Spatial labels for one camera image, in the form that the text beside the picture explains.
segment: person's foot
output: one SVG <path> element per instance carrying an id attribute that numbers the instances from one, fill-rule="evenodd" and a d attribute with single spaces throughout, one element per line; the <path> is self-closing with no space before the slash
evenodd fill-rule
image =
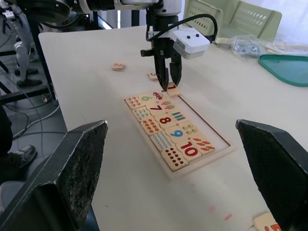
<path id="1" fill-rule="evenodd" d="M 0 184 L 18 180 L 20 173 L 38 154 L 34 146 L 28 145 L 17 152 L 0 155 Z"/>

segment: number puzzle piece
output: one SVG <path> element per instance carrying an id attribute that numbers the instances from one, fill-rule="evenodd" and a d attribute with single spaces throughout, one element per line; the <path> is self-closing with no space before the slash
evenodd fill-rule
<path id="1" fill-rule="evenodd" d="M 152 116 L 158 116 L 166 113 L 166 111 L 158 103 L 147 104 L 146 109 L 150 111 Z"/>
<path id="2" fill-rule="evenodd" d="M 265 213 L 253 221 L 258 231 L 282 231 L 271 213 Z"/>
<path id="3" fill-rule="evenodd" d="M 165 130 L 165 133 L 171 138 L 171 141 L 174 143 L 180 143 L 188 140 L 188 137 L 178 126 L 167 128 Z"/>
<path id="4" fill-rule="evenodd" d="M 146 107 L 140 107 L 133 110 L 133 114 L 137 118 L 139 122 L 141 122 L 144 119 L 153 119 L 150 112 L 146 109 Z"/>
<path id="5" fill-rule="evenodd" d="M 182 153 L 175 146 L 164 149 L 161 155 L 172 171 L 176 171 L 188 164 Z"/>
<path id="6" fill-rule="evenodd" d="M 125 99 L 125 102 L 128 104 L 128 106 L 131 109 L 135 109 L 135 108 L 139 108 L 139 107 L 144 106 L 144 104 L 141 102 L 140 99 L 138 99 L 137 96 L 128 97 L 127 99 Z"/>
<path id="7" fill-rule="evenodd" d="M 171 116 L 171 118 L 177 123 L 184 123 L 188 121 L 188 118 L 179 110 L 179 109 L 173 109 L 168 112 L 168 115 Z"/>
<path id="8" fill-rule="evenodd" d="M 152 135 L 151 140 L 159 152 L 174 145 L 164 131 Z"/>
<path id="9" fill-rule="evenodd" d="M 151 92 L 140 94 L 140 95 L 138 95 L 138 98 L 145 105 L 151 104 L 151 103 L 156 103 L 155 97 L 151 94 Z"/>
<path id="10" fill-rule="evenodd" d="M 166 113 L 155 116 L 155 120 L 159 123 L 159 126 L 163 129 L 176 126 L 176 123 Z"/>
<path id="11" fill-rule="evenodd" d="M 124 63 L 114 63 L 114 65 L 112 66 L 112 69 L 114 71 L 123 71 L 125 64 Z"/>
<path id="12" fill-rule="evenodd" d="M 162 100 L 159 102 L 159 105 L 161 105 L 165 111 L 168 113 L 172 110 L 178 110 L 176 107 L 175 107 L 175 104 L 171 101 L 171 100 Z"/>
<path id="13" fill-rule="evenodd" d="M 150 78 L 150 80 L 158 80 L 157 75 L 153 72 L 148 73 L 148 77 Z"/>
<path id="14" fill-rule="evenodd" d="M 192 161 L 201 157 L 201 153 L 190 141 L 184 141 L 177 143 L 177 149 L 183 154 L 184 158 L 188 161 Z"/>
<path id="15" fill-rule="evenodd" d="M 191 123 L 191 121 L 187 121 L 185 123 L 179 124 L 179 127 L 185 132 L 185 134 L 191 138 L 199 134 L 198 128 Z"/>
<path id="16" fill-rule="evenodd" d="M 202 135 L 193 136 L 190 141 L 194 144 L 194 146 L 196 146 L 202 155 L 215 150 L 215 147 L 210 143 L 210 141 Z"/>
<path id="17" fill-rule="evenodd" d="M 152 95 L 154 96 L 157 103 L 160 103 L 161 101 L 164 100 L 171 100 L 166 92 L 162 92 L 159 90 L 153 91 Z"/>
<path id="18" fill-rule="evenodd" d="M 163 131 L 154 119 L 145 119 L 141 121 L 141 126 L 149 136 Z"/>
<path id="19" fill-rule="evenodd" d="M 173 82 L 168 83 L 167 93 L 170 97 L 178 96 L 181 94 L 180 90 L 177 88 Z"/>

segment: wooden puzzle tray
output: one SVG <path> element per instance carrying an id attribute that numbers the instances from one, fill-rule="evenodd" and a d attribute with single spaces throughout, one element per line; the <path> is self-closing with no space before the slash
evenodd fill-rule
<path id="1" fill-rule="evenodd" d="M 150 91 L 125 99 L 128 113 L 164 171 L 181 177 L 234 151 L 236 147 L 179 92 Z"/>

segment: table surface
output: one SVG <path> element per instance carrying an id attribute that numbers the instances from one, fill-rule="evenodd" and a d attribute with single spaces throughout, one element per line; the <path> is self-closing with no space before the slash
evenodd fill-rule
<path id="1" fill-rule="evenodd" d="M 179 89 L 237 151 L 170 181 L 122 100 L 159 88 L 140 57 L 145 27 L 39 35 L 68 130 L 108 121 L 92 206 L 103 231 L 247 231 L 268 208 L 257 190 L 235 128 L 247 119 L 282 128 L 308 149 L 308 89 L 287 85 L 261 67 L 211 44 L 183 60 Z M 114 62 L 126 64 L 112 71 Z"/>

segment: green plastic tray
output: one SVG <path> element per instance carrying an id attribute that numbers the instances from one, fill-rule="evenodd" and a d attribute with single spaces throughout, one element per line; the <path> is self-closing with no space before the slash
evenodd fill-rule
<path id="1" fill-rule="evenodd" d="M 308 87 L 308 57 L 265 54 L 258 62 L 282 82 Z"/>

